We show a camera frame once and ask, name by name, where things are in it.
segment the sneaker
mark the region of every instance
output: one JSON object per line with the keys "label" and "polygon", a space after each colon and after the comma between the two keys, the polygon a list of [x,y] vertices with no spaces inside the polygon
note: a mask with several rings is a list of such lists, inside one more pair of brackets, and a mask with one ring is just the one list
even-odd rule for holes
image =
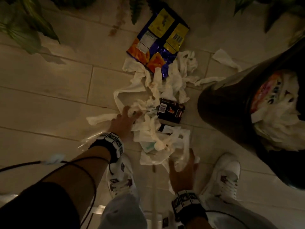
{"label": "sneaker", "polygon": [[129,193],[132,194],[139,203],[140,198],[138,190],[135,186],[132,166],[128,156],[126,154],[122,154],[119,160],[116,162],[116,166],[112,165],[110,168],[114,175],[111,175],[109,168],[107,168],[106,178],[112,199],[114,199],[116,196]]}
{"label": "sneaker", "polygon": [[210,181],[200,193],[202,200],[211,196],[236,199],[240,163],[235,155],[223,154],[214,166]]}

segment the chip bag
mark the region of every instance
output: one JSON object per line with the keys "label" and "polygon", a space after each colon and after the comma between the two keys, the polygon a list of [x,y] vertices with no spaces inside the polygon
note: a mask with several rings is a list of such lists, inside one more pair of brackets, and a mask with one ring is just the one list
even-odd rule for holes
{"label": "chip bag", "polygon": [[166,3],[155,13],[127,53],[142,63],[152,73],[160,67],[162,77],[168,76],[168,65],[171,64],[184,41],[188,25]]}

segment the hand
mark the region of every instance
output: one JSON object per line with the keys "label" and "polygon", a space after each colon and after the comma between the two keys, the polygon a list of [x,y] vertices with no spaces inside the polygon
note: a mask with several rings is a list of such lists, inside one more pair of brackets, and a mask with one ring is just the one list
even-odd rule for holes
{"label": "hand", "polygon": [[173,160],[169,160],[168,164],[170,167],[170,183],[175,193],[182,190],[192,190],[194,187],[195,173],[198,168],[198,163],[194,164],[195,155],[193,150],[190,148],[190,158],[181,172],[175,170]]}
{"label": "hand", "polygon": [[108,129],[108,132],[115,133],[122,141],[128,137],[128,134],[132,129],[132,124],[135,122],[135,120],[142,115],[142,112],[139,111],[136,112],[136,114],[134,114],[132,117],[128,117],[127,113],[129,109],[129,106],[125,106],[122,115],[118,114],[116,119],[111,121],[110,128]]}

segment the black sleeve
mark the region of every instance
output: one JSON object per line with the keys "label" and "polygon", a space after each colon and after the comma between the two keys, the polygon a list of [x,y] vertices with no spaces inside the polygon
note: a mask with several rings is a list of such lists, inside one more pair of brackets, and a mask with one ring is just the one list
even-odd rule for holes
{"label": "black sleeve", "polygon": [[78,212],[66,191],[39,182],[0,208],[2,228],[80,228]]}

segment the barcode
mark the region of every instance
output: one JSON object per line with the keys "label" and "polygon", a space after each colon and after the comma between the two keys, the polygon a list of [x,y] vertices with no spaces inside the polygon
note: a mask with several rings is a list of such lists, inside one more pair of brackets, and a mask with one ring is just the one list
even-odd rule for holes
{"label": "barcode", "polygon": [[181,36],[179,36],[178,34],[175,34],[173,36],[173,39],[176,40],[178,43],[182,42],[183,38]]}
{"label": "barcode", "polygon": [[167,104],[160,103],[158,112],[165,113],[166,107],[167,107]]}

